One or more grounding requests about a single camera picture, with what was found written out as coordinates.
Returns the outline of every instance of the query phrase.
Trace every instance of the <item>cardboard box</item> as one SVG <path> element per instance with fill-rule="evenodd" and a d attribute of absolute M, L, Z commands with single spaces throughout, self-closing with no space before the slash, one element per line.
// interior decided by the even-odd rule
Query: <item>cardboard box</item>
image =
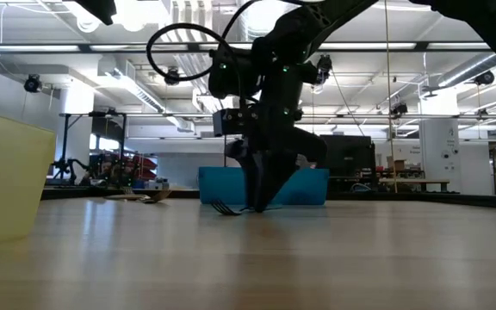
<path fill-rule="evenodd" d="M 387 157 L 387 167 L 393 169 L 395 166 L 396 171 L 403 171 L 405 169 L 405 159 L 394 159 L 391 156 Z"/>

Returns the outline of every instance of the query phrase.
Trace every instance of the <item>plastic container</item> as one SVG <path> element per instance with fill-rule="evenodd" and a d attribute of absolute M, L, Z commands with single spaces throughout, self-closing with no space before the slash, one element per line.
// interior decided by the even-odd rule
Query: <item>plastic container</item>
<path fill-rule="evenodd" d="M 32 229 L 54 148 L 53 132 L 0 117 L 0 241 Z"/>
<path fill-rule="evenodd" d="M 328 169 L 298 170 L 276 194 L 274 205 L 317 205 L 326 201 Z M 225 204 L 245 204 L 245 180 L 240 168 L 200 167 L 198 169 L 201 203 L 221 200 Z"/>

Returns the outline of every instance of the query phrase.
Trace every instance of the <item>table surface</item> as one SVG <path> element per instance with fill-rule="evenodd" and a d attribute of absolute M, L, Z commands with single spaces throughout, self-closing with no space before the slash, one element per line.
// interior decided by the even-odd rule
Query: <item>table surface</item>
<path fill-rule="evenodd" d="M 381 178 L 379 182 L 382 183 L 393 183 L 395 182 L 393 178 Z M 419 179 L 419 178 L 397 178 L 398 183 L 428 183 L 428 184 L 438 184 L 438 183 L 450 183 L 448 179 Z"/>
<path fill-rule="evenodd" d="M 496 309 L 496 209 L 43 201 L 0 244 L 0 309 Z"/>

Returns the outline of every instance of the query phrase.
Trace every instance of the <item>teal box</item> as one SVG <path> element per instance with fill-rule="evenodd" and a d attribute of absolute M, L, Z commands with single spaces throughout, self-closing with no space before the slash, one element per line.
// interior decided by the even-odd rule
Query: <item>teal box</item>
<path fill-rule="evenodd" d="M 200 201 L 221 200 L 229 205 L 245 205 L 245 179 L 241 168 L 200 167 Z M 326 201 L 328 169 L 298 170 L 276 194 L 273 205 L 317 205 Z"/>

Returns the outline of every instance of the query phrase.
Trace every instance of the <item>yellow bin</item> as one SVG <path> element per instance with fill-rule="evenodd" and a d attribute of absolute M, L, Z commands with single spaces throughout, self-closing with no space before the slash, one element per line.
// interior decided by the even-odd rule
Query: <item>yellow bin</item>
<path fill-rule="evenodd" d="M 53 132 L 0 117 L 0 241 L 32 229 L 54 148 Z"/>

